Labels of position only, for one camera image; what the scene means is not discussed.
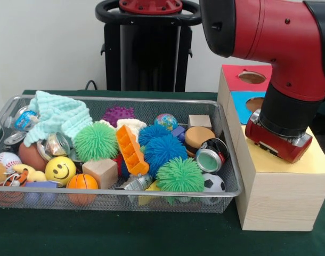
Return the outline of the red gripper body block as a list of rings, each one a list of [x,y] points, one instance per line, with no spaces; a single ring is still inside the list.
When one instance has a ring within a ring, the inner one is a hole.
[[[299,139],[288,140],[269,132],[251,120],[246,125],[245,135],[262,149],[268,150],[271,154],[289,163],[300,160],[312,142],[312,136],[308,133]]]

